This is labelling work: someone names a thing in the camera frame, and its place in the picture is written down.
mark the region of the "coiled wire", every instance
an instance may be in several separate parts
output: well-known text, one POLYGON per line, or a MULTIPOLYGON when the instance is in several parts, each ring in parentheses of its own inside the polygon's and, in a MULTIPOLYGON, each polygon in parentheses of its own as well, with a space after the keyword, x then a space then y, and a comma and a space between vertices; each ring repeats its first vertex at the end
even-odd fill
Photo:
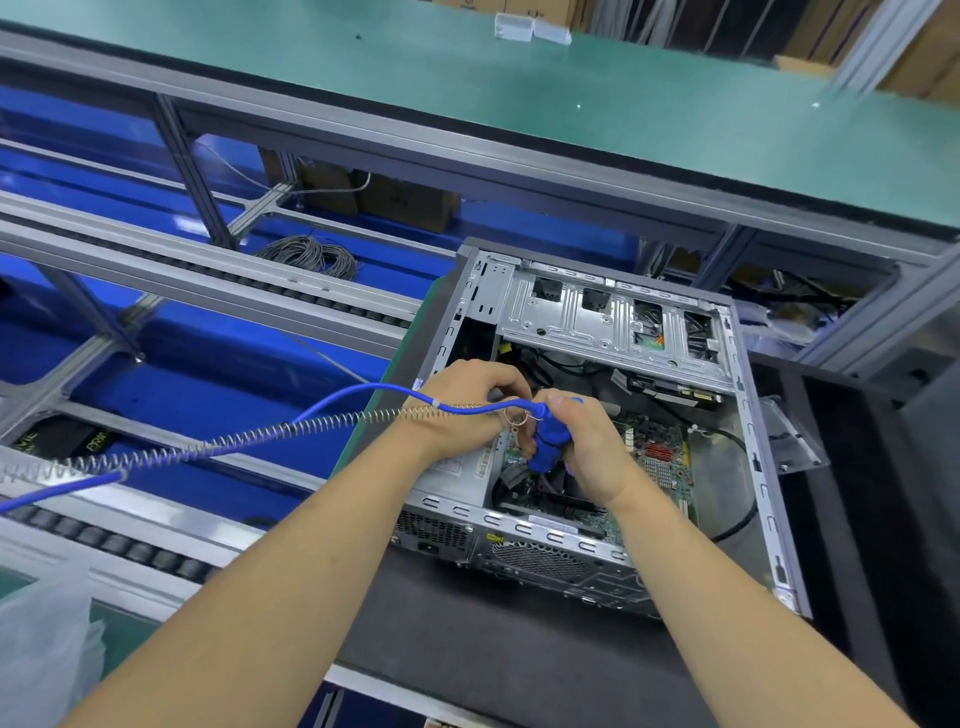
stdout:
POLYGON ((342 245, 322 243, 313 235, 288 235, 257 251, 257 257, 285 263, 335 279, 353 280, 357 259, 342 245))
MULTIPOLYGON (((464 408, 481 405, 458 405, 464 408)), ((353 427, 355 425, 376 425, 393 422, 397 419, 420 421, 436 417, 449 417, 436 407, 406 407, 374 409, 369 412, 347 412, 336 415, 324 415, 293 423, 280 423, 237 432, 218 437, 215 440, 196 443, 186 448, 153 448, 137 452, 108 453, 104 455, 85 455, 61 460, 42 461, 27 465, 5 465, 0 473, 0 482, 4 478, 43 482, 51 478, 63 478, 67 475, 85 474, 88 476, 103 473, 129 473, 131 471, 159 468, 180 463, 190 463, 208 457, 227 455, 255 445, 288 440, 302 435, 329 432, 333 429, 353 427)))

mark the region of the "plastic bag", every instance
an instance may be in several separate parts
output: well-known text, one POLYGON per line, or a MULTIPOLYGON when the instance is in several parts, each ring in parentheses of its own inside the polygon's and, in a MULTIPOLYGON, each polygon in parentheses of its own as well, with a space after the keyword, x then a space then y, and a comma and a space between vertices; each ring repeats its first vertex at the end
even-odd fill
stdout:
POLYGON ((91 600, 87 565, 67 564, 0 601, 0 726, 54 728, 66 715, 91 600))
POLYGON ((104 661, 107 658, 107 646, 104 644, 106 629, 107 625, 102 620, 91 622, 87 627, 84 651, 80 655, 77 679, 73 681, 68 711, 100 684, 100 678, 104 675, 104 661))

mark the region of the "blue electric screwdriver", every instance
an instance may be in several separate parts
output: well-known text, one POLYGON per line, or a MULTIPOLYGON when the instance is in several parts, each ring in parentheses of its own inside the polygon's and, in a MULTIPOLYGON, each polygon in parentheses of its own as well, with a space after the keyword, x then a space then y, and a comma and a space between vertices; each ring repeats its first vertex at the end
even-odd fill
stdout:
POLYGON ((553 466, 564 456, 564 447, 573 436, 566 425, 553 416, 549 407, 542 404, 541 409, 531 410, 530 414, 537 418, 537 434, 534 442, 537 443, 537 454, 527 461, 527 467, 534 473, 549 473, 553 466))

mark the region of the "green table surface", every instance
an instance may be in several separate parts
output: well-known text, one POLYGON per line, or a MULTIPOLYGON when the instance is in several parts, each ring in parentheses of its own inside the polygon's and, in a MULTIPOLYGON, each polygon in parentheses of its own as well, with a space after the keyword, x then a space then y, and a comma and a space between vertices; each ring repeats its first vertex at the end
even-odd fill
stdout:
POLYGON ((420 0, 0 0, 0 24, 960 228, 960 109, 748 63, 496 40, 420 0))

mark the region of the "computer chassis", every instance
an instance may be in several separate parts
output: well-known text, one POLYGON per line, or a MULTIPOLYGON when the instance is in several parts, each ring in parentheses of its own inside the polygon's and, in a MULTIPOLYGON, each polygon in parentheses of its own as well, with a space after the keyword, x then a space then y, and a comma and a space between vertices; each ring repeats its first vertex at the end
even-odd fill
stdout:
MULTIPOLYGON (((729 439, 698 436, 697 428, 684 427, 689 447, 684 443, 676 452, 693 459, 690 510, 696 508, 705 531, 711 521, 712 530, 722 530, 720 521, 735 521, 735 509, 753 509, 755 498, 750 526, 721 547, 784 605, 805 613, 803 580, 733 301, 475 239, 459 255, 467 258, 466 266, 413 384, 459 358, 494 359, 513 348, 550 352, 583 360, 571 366, 609 367, 615 394, 602 399, 621 399, 614 410, 641 411, 656 398, 704 422, 706 431, 734 433, 743 450, 729 439), (734 510, 718 505, 726 501, 734 510)), ((569 378, 567 383, 576 385, 569 378)), ((645 415, 636 417, 665 431, 645 415)), ((620 427, 626 447, 633 449, 633 428, 620 427)), ((581 528, 567 518, 492 502, 494 486, 502 488, 501 473, 517 461, 515 444, 504 432, 484 448, 434 465, 411 491, 393 543, 588 604, 655 614, 641 576, 609 529, 581 528)), ((638 462, 656 447, 635 450, 638 462)), ((676 488, 670 478, 682 473, 679 460, 678 454, 662 487, 676 488)), ((603 512, 591 517, 602 521, 603 512)))

